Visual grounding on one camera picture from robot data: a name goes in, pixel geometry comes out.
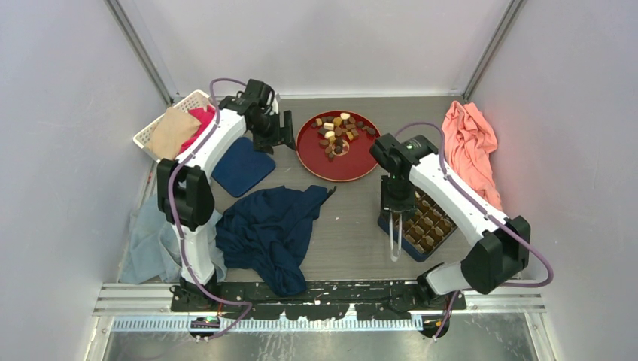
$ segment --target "tan fabric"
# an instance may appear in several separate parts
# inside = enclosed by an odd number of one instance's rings
[[[173,107],[166,109],[146,147],[160,159],[175,159],[182,143],[199,129],[199,120]]]

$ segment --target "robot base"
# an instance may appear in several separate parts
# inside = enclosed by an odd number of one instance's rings
[[[217,282],[217,272],[204,285],[204,288],[216,296],[221,294],[221,285]],[[183,277],[180,277],[179,286],[171,287],[171,293],[173,294],[171,302],[171,311],[173,312],[205,312],[217,309],[217,301],[210,299],[199,290],[197,285],[187,282]]]

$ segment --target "light blue cloth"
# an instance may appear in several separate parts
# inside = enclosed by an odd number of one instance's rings
[[[217,280],[226,278],[227,268],[223,263],[223,252],[215,244],[215,224],[221,218],[217,211],[203,230],[210,238],[208,247],[215,266]],[[178,238],[166,216],[157,208],[157,194],[152,195],[141,206],[131,231],[129,252],[124,259],[120,282],[140,284],[159,276],[164,282],[177,282],[181,272]]]

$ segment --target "red tray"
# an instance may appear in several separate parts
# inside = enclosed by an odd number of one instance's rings
[[[341,113],[349,113],[357,122],[363,121],[368,127],[376,130],[376,134],[371,136],[367,132],[359,132],[359,138],[353,141],[346,141],[345,151],[336,155],[333,161],[329,161],[324,149],[319,145],[323,137],[318,133],[319,128],[313,129],[312,123],[316,118],[338,117]],[[370,147],[378,138],[380,132],[378,128],[365,117],[352,111],[327,111],[312,117],[302,126],[297,135],[297,156],[301,164],[312,174],[333,182],[354,181],[370,173],[377,162],[370,155]]]

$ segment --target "white basket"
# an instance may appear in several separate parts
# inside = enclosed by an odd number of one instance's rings
[[[208,101],[208,97],[209,95],[204,93],[203,91],[195,90],[194,92],[189,94],[186,98],[182,99],[179,103],[177,103],[176,105],[173,105],[173,108],[177,108],[180,111],[183,111],[184,113],[187,113],[190,109],[206,108],[209,104],[211,104]],[[161,159],[159,159],[155,154],[153,154],[153,152],[151,152],[146,147],[146,144],[149,142],[150,135],[153,134],[153,131],[155,130],[155,127],[157,126],[157,124],[160,124],[160,122],[162,121],[162,118],[164,118],[164,115],[160,115],[159,117],[157,117],[157,119],[155,119],[151,124],[146,126],[146,128],[142,129],[141,132],[135,135],[135,137],[133,137],[133,143],[137,144],[138,147],[140,147],[144,152],[146,152],[146,154],[148,154],[156,162],[159,162]]]

